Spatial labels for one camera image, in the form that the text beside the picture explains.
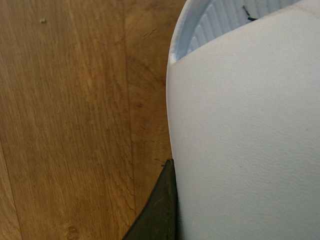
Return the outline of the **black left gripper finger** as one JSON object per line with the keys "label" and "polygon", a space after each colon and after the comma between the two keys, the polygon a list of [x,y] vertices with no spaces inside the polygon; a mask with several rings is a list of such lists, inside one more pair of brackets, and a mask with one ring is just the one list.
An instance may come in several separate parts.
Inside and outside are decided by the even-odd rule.
{"label": "black left gripper finger", "polygon": [[124,240],[174,240],[178,193],[173,159],[168,159],[150,196]]}

